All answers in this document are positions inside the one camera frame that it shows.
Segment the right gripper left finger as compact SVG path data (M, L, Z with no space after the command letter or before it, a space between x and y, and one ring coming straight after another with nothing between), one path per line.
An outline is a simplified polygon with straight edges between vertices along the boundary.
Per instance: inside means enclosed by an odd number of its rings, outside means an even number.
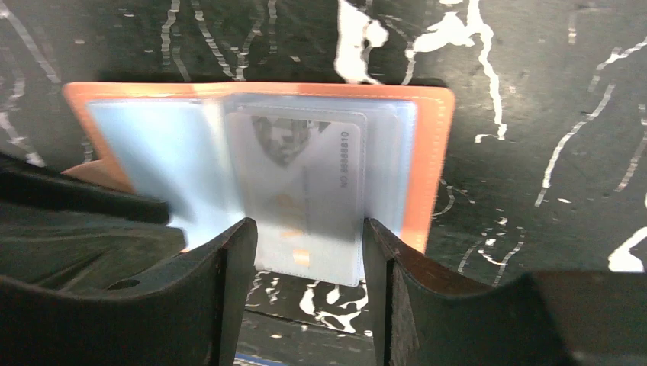
M257 225L80 294L1 279L3 365L231 365Z

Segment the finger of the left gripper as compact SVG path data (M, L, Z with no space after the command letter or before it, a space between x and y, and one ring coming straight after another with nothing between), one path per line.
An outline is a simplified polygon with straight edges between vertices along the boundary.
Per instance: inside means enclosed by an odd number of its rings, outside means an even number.
M1 274L55 291L107 288L184 246L163 225L1 204Z

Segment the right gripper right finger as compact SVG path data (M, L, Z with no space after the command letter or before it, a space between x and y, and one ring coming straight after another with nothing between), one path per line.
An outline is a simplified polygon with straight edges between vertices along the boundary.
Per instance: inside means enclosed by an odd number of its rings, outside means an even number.
M538 271L501 287L460 275L365 219L379 365L644 365L644 274Z

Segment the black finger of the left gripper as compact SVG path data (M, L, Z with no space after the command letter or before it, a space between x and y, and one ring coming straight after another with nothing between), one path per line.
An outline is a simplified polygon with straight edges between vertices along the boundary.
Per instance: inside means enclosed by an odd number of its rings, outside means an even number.
M164 201L55 173L5 153L1 154L1 201L144 223L169 222L169 206Z

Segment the grey numbered credit card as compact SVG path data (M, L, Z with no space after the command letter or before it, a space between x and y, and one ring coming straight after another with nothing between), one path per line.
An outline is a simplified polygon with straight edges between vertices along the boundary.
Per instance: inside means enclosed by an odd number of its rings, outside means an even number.
M255 266L359 283L366 119L357 113L238 111L225 124Z

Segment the brown leather card holder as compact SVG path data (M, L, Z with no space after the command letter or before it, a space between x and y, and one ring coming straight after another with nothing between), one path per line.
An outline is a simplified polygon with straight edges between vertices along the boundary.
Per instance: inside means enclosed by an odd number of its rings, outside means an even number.
M356 286L364 219L427 247L447 88L74 82L63 93L99 157L69 173L166 201L187 249L249 217L259 270Z

